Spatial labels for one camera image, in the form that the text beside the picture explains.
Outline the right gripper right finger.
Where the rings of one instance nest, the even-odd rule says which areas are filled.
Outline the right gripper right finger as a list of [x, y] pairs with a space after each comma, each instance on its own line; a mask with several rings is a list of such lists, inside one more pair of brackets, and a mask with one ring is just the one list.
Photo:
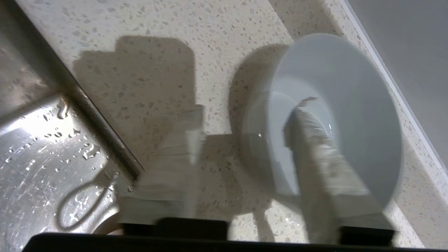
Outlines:
[[317, 119], [295, 108], [284, 127], [312, 244], [392, 244], [383, 207]]

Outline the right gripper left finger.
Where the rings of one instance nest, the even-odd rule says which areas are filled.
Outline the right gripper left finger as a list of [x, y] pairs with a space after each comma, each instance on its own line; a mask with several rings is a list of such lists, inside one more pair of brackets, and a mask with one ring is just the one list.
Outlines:
[[196, 217], [200, 155], [206, 141], [203, 115], [203, 105], [179, 115], [133, 191], [119, 198], [120, 224], [154, 225], [168, 217]]

